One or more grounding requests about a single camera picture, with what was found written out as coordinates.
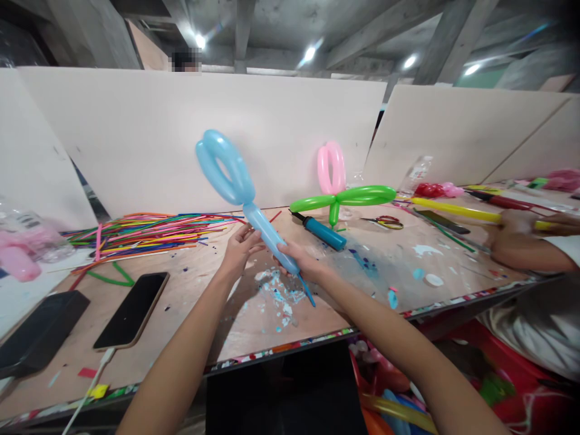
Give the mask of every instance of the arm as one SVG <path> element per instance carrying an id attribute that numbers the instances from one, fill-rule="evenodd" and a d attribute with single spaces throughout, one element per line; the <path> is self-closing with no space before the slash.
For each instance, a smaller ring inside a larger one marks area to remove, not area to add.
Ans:
<path id="1" fill-rule="evenodd" d="M 278 249 L 292 256 L 303 277 L 322 286 L 377 349 L 417 385 L 440 434 L 510 433 L 451 361 L 409 322 L 298 245 L 278 245 Z"/>
<path id="2" fill-rule="evenodd" d="M 570 272 L 576 263 L 550 242 L 532 234 L 538 216 L 529 211 L 506 210 L 501 214 L 503 228 L 492 244 L 494 260 L 516 269 Z M 558 222 L 562 217 L 543 219 Z"/>
<path id="3" fill-rule="evenodd" d="M 228 241 L 224 261 L 145 377 L 117 430 L 119 435 L 174 434 L 203 376 L 220 314 L 242 275 L 260 232 L 245 225 Z"/>

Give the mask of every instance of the blue balloon loops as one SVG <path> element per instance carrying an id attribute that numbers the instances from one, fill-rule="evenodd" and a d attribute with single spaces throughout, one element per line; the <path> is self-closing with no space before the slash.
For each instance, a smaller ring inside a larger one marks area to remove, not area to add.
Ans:
<path id="1" fill-rule="evenodd" d="M 256 230 L 262 232 L 262 240 L 282 266 L 292 275 L 300 273 L 300 268 L 294 259 L 278 250 L 278 243 L 284 245 L 286 243 L 254 204 L 256 189 L 242 155 L 236 147 L 219 131 L 207 130 L 203 139 L 197 143 L 195 151 L 201 169 L 213 188 L 227 202 L 242 205 L 244 216 Z M 229 179 L 219 167 L 218 159 L 230 174 Z"/>

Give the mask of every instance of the hand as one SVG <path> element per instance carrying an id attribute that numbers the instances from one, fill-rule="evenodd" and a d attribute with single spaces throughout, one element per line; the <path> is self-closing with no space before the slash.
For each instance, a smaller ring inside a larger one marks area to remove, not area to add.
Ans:
<path id="1" fill-rule="evenodd" d="M 236 279 L 242 276 L 250 255 L 266 249 L 266 246 L 258 245 L 262 241 L 261 237 L 262 233 L 254 231 L 250 224 L 237 230 L 228 240 L 228 247 L 225 250 L 224 261 L 222 261 L 220 269 Z"/>
<path id="2" fill-rule="evenodd" d="M 552 216 L 541 217 L 542 221 L 552 222 L 550 234 L 554 236 L 574 236 L 580 234 L 580 216 L 574 216 L 570 213 L 556 213 Z"/>
<path id="3" fill-rule="evenodd" d="M 501 212 L 501 224 L 508 230 L 532 232 L 540 217 L 526 210 L 505 210 Z"/>
<path id="4" fill-rule="evenodd" d="M 294 242 L 287 243 L 288 245 L 278 243 L 278 249 L 281 253 L 291 256 L 296 261 L 300 268 L 300 273 L 305 280 L 317 282 L 321 273 L 330 270 L 327 266 L 320 264 L 316 258 L 310 256 L 302 246 Z M 290 276 L 290 273 L 282 267 L 276 257 L 274 257 L 274 261 L 276 261 L 284 275 Z"/>

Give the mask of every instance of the black smartphone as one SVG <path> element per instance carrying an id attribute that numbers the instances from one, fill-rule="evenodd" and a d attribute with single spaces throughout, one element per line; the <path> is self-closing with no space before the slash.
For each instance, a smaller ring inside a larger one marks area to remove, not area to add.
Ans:
<path id="1" fill-rule="evenodd" d="M 168 279 L 167 272 L 141 275 L 92 348 L 99 351 L 133 346 L 139 340 Z"/>
<path id="2" fill-rule="evenodd" d="M 434 213 L 431 210 L 423 210 L 419 211 L 418 213 L 428 217 L 432 221 L 437 222 L 444 228 L 447 228 L 451 231 L 455 231 L 457 234 L 469 234 L 471 232 L 467 228 L 462 227 L 461 225 L 457 225 L 455 222 L 450 221 L 449 219 L 446 219 L 443 216 L 439 216 L 437 213 Z"/>

